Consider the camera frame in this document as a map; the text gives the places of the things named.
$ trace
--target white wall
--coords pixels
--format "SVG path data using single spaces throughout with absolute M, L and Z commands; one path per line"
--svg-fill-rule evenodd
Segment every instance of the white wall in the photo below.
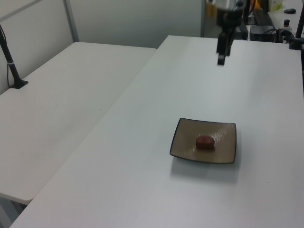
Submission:
M 200 36 L 203 0 L 67 2 L 83 42 L 158 48 L 168 35 Z
M 16 11 L 26 8 L 39 0 L 1 0 L 0 21 L 15 14 Z
M 73 43 L 63 0 L 39 1 L 0 24 L 21 78 Z M 6 59 L 0 49 L 0 94 L 7 89 Z

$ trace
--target black cable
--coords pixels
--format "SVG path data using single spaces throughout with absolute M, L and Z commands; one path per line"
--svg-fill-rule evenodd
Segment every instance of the black cable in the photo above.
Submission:
M 256 1 L 257 1 L 257 0 L 254 0 L 254 1 L 253 1 L 253 4 L 252 4 L 252 7 L 251 7 L 251 10 L 249 11 L 248 15 L 250 15 L 250 14 L 253 12 L 253 10 L 255 9 L 255 6 L 256 6 Z
M 4 36 L 4 39 L 5 39 L 5 41 L 6 41 L 6 36 L 5 36 L 5 33 L 4 33 L 3 28 L 2 28 L 1 25 L 0 25 L 0 31 L 2 32 L 2 34 L 3 34 L 3 36 Z
M 270 32 L 271 31 L 271 33 L 270 34 L 272 34 L 274 31 L 276 31 L 277 32 L 277 29 L 275 29 L 275 28 L 271 28 L 271 29 L 269 29 L 269 30 L 267 30 L 266 32 L 264 32 L 264 33 L 262 33 L 261 34 L 261 38 L 260 38 L 260 40 L 259 41 L 262 41 L 262 36 L 264 35 L 264 34 L 266 34 L 266 33 L 268 33 L 268 32 Z
M 3 34 L 4 40 L 6 42 L 6 36 L 5 36 L 5 33 L 4 33 L 3 28 L 2 28 L 1 25 L 0 25 L 0 32 Z M 8 86 L 10 88 L 10 83 L 9 83 L 9 64 L 7 64 L 7 76 L 6 76 L 6 78 L 7 78 L 7 81 L 8 81 Z
M 8 80 L 8 86 L 10 88 L 10 83 L 9 83 L 9 65 L 7 67 L 7 80 Z

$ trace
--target dark plate rim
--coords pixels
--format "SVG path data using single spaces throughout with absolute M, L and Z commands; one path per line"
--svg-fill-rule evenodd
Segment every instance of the dark plate rim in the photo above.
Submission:
M 179 157 L 179 156 L 176 156 L 174 154 L 171 154 L 171 151 L 172 151 L 172 146 L 173 146 L 173 142 L 174 142 L 174 138 L 175 138 L 175 135 L 176 135 L 176 132 L 177 132 L 177 129 L 180 125 L 180 122 L 181 120 L 184 119 L 184 120 L 193 120 L 193 119 L 187 119 L 187 118 L 180 118 L 179 119 L 179 122 L 177 123 L 177 126 L 176 126 L 176 129 L 175 129 L 175 132 L 174 132 L 174 136 L 173 136 L 173 139 L 172 139 L 172 142 L 171 142 L 171 147 L 170 147 L 170 155 L 173 156 L 173 157 L 176 157 L 176 158 L 181 158 L 181 159 L 185 159 L 185 160 L 188 160 L 188 161 L 194 161 L 194 162 L 202 162 L 202 163 L 208 163 L 208 164 L 233 164 L 235 159 L 236 159 L 236 154 L 237 154 L 237 125 L 235 123 L 221 123 L 221 122 L 212 122 L 212 121 L 204 121 L 204 120 L 193 120 L 193 121 L 199 121 L 199 122 L 207 122 L 207 123 L 215 123 L 215 124 L 234 124 L 235 125 L 235 133 L 236 133 L 236 141 L 235 141 L 235 147 L 234 147 L 234 157 L 233 157 L 233 161 L 232 162 L 209 162 L 209 161 L 199 161 L 199 160 L 193 160 L 193 159 L 188 159 L 188 158 L 183 158 L 183 157 Z

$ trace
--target brown food item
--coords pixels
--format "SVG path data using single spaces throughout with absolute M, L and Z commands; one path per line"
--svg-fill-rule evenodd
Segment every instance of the brown food item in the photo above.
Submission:
M 196 147 L 203 150 L 213 150 L 214 149 L 214 139 L 209 135 L 202 135 L 196 138 Z

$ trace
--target table surface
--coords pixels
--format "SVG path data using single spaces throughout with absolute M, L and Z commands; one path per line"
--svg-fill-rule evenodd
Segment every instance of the table surface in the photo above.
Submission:
M 28 204 L 156 50 L 74 43 L 0 96 L 0 197 Z
M 284 0 L 283 1 L 283 8 L 280 10 L 275 10 L 268 12 L 275 28 L 279 28 L 279 26 L 284 25 L 284 20 L 288 19 L 290 20 L 289 26 L 291 27 L 294 34 L 296 33 L 296 30 L 298 28 L 298 23 L 302 11 L 303 3 L 301 0 Z M 295 14 L 286 14 L 284 13 L 284 10 L 294 8 L 296 10 Z
M 12 228 L 304 227 L 300 52 L 216 46 L 169 36 Z M 236 123 L 235 163 L 170 156 L 181 117 Z

